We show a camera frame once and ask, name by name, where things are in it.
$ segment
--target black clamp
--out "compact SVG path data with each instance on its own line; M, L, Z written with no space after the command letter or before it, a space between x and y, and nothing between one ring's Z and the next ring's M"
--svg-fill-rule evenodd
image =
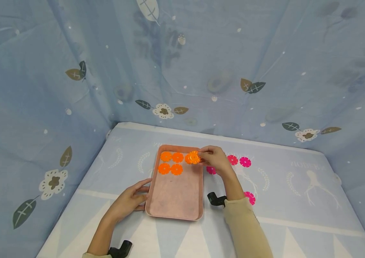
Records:
M107 253L110 254L112 258L125 258L130 253L131 247L132 243L124 240L120 249L111 247Z
M227 199L227 196L221 196L217 198L217 195L214 192L211 192L207 195L207 197L211 205L213 206L223 205L225 207L224 201Z

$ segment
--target orange flower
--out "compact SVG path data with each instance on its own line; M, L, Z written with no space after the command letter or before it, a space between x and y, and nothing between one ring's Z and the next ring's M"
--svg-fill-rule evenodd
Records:
M175 152L175 153L172 155L172 160L173 160L175 163L180 163L181 161L183 161L183 154L182 154L182 153L179 153L179 152Z
M159 172L159 174L162 174L162 175L168 174L170 169L171 169L171 167L169 166L168 163L162 163L158 166L158 172Z
M161 153L161 160L164 162L170 161L172 158L171 152L163 152Z
M185 156L185 162L187 164L192 164L191 155L189 153Z
M171 166L171 173L178 176L182 173L183 168L180 164L174 164Z
M191 155L191 162L193 164L198 164L201 161L201 158L198 156L198 152L196 150L189 153Z

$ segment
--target hand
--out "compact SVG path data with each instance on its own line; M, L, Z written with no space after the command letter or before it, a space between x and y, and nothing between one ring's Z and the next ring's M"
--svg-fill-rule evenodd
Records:
M104 215L104 219L108 220L111 224L116 224L133 211L144 211L145 204L140 204L147 200L147 195L142 195L141 193L149 191L149 186L144 185L151 181L152 178L148 178L126 188L111 207L109 207Z
M224 151L217 146L206 146L198 150L202 166L212 166L221 177L235 173Z

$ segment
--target blue fabric backdrop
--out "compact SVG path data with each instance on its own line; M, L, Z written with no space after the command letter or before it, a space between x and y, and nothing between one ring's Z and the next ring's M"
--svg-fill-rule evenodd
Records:
M319 150L365 228L365 1L0 0L0 255L118 121Z

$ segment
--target pink flower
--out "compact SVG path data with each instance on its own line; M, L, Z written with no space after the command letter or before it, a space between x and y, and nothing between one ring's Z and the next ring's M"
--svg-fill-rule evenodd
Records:
M214 167L207 167L207 172L212 175L217 174Z
M248 200L250 200L251 205L254 205L255 204L255 197L254 197L254 195L252 193L250 193L250 192L244 192L244 195L245 195L245 197L248 198Z
M237 165L238 159L234 155L229 155L228 157L229 162L231 163L231 166Z
M242 157L242 158L240 158L240 164L243 167L248 168L251 166L251 160L247 157Z

